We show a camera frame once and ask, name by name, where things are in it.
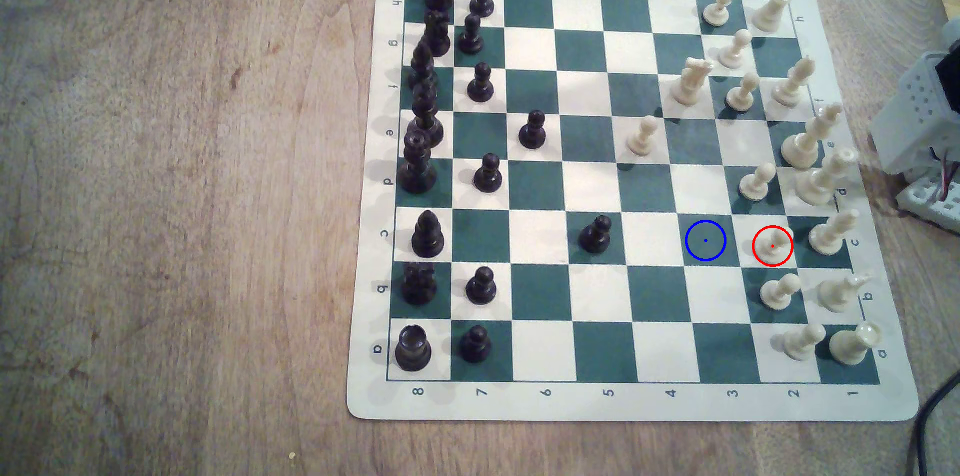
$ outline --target black chess piece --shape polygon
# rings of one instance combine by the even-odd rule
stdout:
[[[583,228],[577,241],[588,253],[593,255],[603,253],[607,247],[610,247],[610,226],[609,217],[598,215],[592,224]]]
[[[470,12],[486,18],[494,13],[494,0],[470,0]]]
[[[430,141],[426,132],[414,127],[403,137],[403,159],[406,163],[396,172],[396,181],[403,190],[424,193],[437,183],[437,168],[430,163]]]
[[[520,127],[518,136],[520,143],[527,149],[537,149],[544,145],[546,141],[546,131],[544,130],[544,121],[546,117],[539,110],[530,111],[527,114],[527,124]]]
[[[432,352],[424,328],[417,324],[410,324],[400,330],[396,349],[393,350],[393,358],[404,371],[415,372],[426,367]]]
[[[486,103],[494,96],[494,85],[490,83],[490,66],[480,62],[473,68],[473,80],[466,85],[466,95],[474,103]]]
[[[460,337],[460,357],[470,363],[479,363],[490,355],[492,346],[487,328],[473,326]]]
[[[481,192],[494,192],[503,184],[503,175],[500,174],[500,158],[493,153],[487,153],[480,161],[480,167],[473,173],[473,186]]]
[[[403,265],[400,293],[410,305],[423,305],[437,295],[437,280],[430,262],[407,262]]]
[[[416,219],[414,235],[410,238],[414,253],[422,259],[432,259],[444,249],[444,233],[436,213],[424,210]]]
[[[463,19],[463,31],[457,38],[457,48],[464,54],[476,54],[483,50],[480,37],[480,16],[470,13]]]
[[[485,265],[477,268],[473,277],[466,282],[466,298],[475,305],[486,305],[497,295],[497,283],[494,271]]]

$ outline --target white square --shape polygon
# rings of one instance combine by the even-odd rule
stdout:
[[[510,262],[565,264],[569,261],[566,212],[510,210]]]
[[[474,187],[474,173],[480,167],[476,159],[453,160],[453,208],[457,210],[510,210],[510,166],[500,161],[503,183],[494,192]]]
[[[553,30],[504,28],[503,49],[508,69],[557,70],[557,43]]]
[[[612,114],[605,72],[557,71],[557,100],[560,114]]]
[[[568,212],[619,212],[616,163],[563,163],[563,206]]]
[[[453,111],[454,112],[507,112],[507,71],[492,68],[489,70],[489,82],[493,85],[493,97],[484,103],[477,103],[467,95],[467,86],[474,79],[473,67],[453,67]]]
[[[727,176],[720,164],[671,164],[678,213],[730,214]]]
[[[430,361],[419,371],[404,371],[397,365],[394,350],[405,326],[417,325],[430,342]],[[387,378],[390,380],[450,380],[450,321],[441,318],[392,318],[387,340]]]
[[[817,359],[797,360],[784,352],[784,334],[804,324],[750,324],[761,382],[820,382]]]
[[[718,119],[717,138],[720,158],[726,166],[750,166],[774,163],[774,149],[766,121]]]
[[[437,215],[440,231],[443,233],[443,250],[436,257],[424,259],[414,253],[410,238],[414,236],[414,226],[424,208],[396,208],[396,229],[393,233],[393,259],[395,261],[449,262],[453,249],[453,210],[450,208],[430,208]]]
[[[657,74],[657,51],[649,33],[604,32],[606,72]]]
[[[647,0],[653,33],[700,35],[697,0]]]
[[[640,382],[700,382],[689,322],[634,322],[633,353]]]
[[[485,265],[493,270],[496,295],[484,305],[467,298],[467,281]],[[510,320],[514,316],[510,293],[510,264],[493,262],[453,262],[450,266],[450,318],[453,320]]]
[[[570,264],[570,312],[579,322],[630,322],[630,284],[621,264]]]
[[[692,322],[750,324],[747,289],[739,267],[689,265],[683,273]]]
[[[577,380],[573,322],[514,320],[510,329],[515,381]]]

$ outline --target green square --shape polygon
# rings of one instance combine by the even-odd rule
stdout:
[[[823,324],[826,337],[817,344],[814,355],[817,359],[817,369],[820,371],[821,384],[880,384],[881,377],[877,374],[877,361],[874,351],[867,351],[866,358],[857,365],[846,365],[834,359],[831,354],[831,337],[841,330],[855,330],[854,325]]]
[[[677,211],[670,165],[618,163],[616,176],[620,184],[621,211]]]
[[[760,383],[750,324],[694,324],[693,342],[701,383]]]
[[[687,276],[679,266],[627,266],[634,322],[690,322]]]
[[[562,115],[559,138],[564,161],[613,163],[616,159],[614,125],[608,117]]]
[[[510,161],[511,210],[562,210],[564,169],[560,163]]]
[[[573,347],[577,382],[636,382],[634,327],[630,322],[574,322]]]
[[[606,80],[609,83],[611,114],[664,116],[660,83],[655,75],[610,73]]]
[[[470,363],[460,356],[460,337],[473,326],[486,328],[489,356]],[[503,320],[453,320],[450,322],[450,380],[453,382],[510,382],[514,379],[513,329]]]
[[[494,153],[507,158],[507,114],[453,113],[453,157],[482,159]]]
[[[490,68],[502,69],[506,66],[506,53],[503,48],[503,28],[485,28],[481,24],[480,37],[483,38],[483,49],[476,54],[464,54],[457,49],[457,40],[464,31],[462,26],[453,28],[454,37],[450,40],[450,50],[453,50],[453,65],[457,67],[473,68],[480,62],[486,62]]]
[[[511,264],[513,320],[570,320],[570,272],[566,265]]]
[[[553,0],[503,0],[503,24],[508,28],[552,28]]]
[[[720,138],[712,119],[663,119],[670,163],[723,164]]]
[[[557,72],[507,69],[507,112],[558,113]]]
[[[659,74],[680,74],[687,58],[704,58],[704,43],[699,35],[654,33],[654,49]]]
[[[509,262],[510,212],[454,210],[453,261]]]
[[[396,168],[406,163],[402,157],[396,160]],[[431,159],[430,164],[437,169],[437,183],[423,194],[413,194],[396,186],[396,204],[408,208],[450,208],[453,206],[453,161],[450,159]]]
[[[580,247],[578,238],[580,231],[587,225],[593,224],[597,215],[609,217],[610,242],[606,251],[599,255],[592,255]],[[620,219],[619,212],[567,212],[566,237],[570,263],[627,263],[626,254],[623,251],[623,221]]]
[[[790,299],[790,305],[783,310],[772,310],[763,305],[761,286],[767,281],[779,281],[787,273],[796,274],[797,270],[776,267],[744,267],[743,286],[747,290],[747,310],[750,322],[760,324],[806,324],[807,310],[804,309],[804,293],[798,290]]]
[[[650,33],[647,0],[600,0],[603,29],[609,32]]]
[[[423,305],[410,305],[403,299],[403,266],[394,262],[390,274],[390,318],[442,318],[450,319],[450,263],[433,263],[433,278],[437,281],[437,295]]]
[[[729,215],[678,213],[677,219],[679,221],[679,237],[684,241],[684,264],[740,265],[737,238],[734,236],[734,221]],[[723,232],[713,223],[720,225]]]
[[[557,70],[607,72],[603,32],[557,30]]]

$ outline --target black cable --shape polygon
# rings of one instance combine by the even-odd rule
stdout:
[[[927,420],[930,419],[930,413],[933,411],[933,408],[936,408],[937,404],[940,403],[948,393],[953,391],[957,384],[960,384],[960,371],[954,373],[954,375],[950,377],[950,380],[946,381],[946,384],[941,385],[940,389],[934,391],[933,395],[926,400],[923,408],[919,410],[917,425],[914,428],[914,433],[917,438],[917,468],[919,470],[919,476],[927,476]]]

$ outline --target black pawn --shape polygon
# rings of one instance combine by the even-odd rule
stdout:
[[[473,277],[466,282],[466,298],[475,305],[486,305],[497,295],[497,283],[494,283],[494,271],[485,265],[477,268]]]
[[[460,357],[470,363],[479,363],[490,355],[490,337],[487,328],[473,326],[460,337]]]
[[[466,85],[466,95],[474,103],[486,103],[494,96],[494,85],[490,83],[490,66],[480,62],[473,68],[473,80]]]
[[[432,259],[444,249],[444,233],[440,230],[440,221],[434,212],[424,210],[416,219],[410,246],[422,259]]]
[[[486,18],[494,13],[494,0],[470,0],[470,12]]]
[[[473,186],[481,192],[494,192],[503,184],[503,175],[500,174],[500,158],[487,153],[480,161],[480,167],[473,173]]]
[[[523,147],[537,149],[544,145],[546,131],[544,130],[544,113],[539,110],[531,111],[527,115],[527,124],[520,127],[519,139]]]
[[[393,355],[396,364],[404,371],[419,371],[430,362],[432,354],[426,332],[417,324],[404,326],[396,343]]]
[[[599,254],[610,246],[610,218],[599,215],[592,224],[586,225],[578,238],[580,246],[591,254]]]
[[[463,19],[463,31],[457,38],[457,48],[464,54],[476,54],[483,50],[483,38],[480,37],[480,16],[471,13]]]

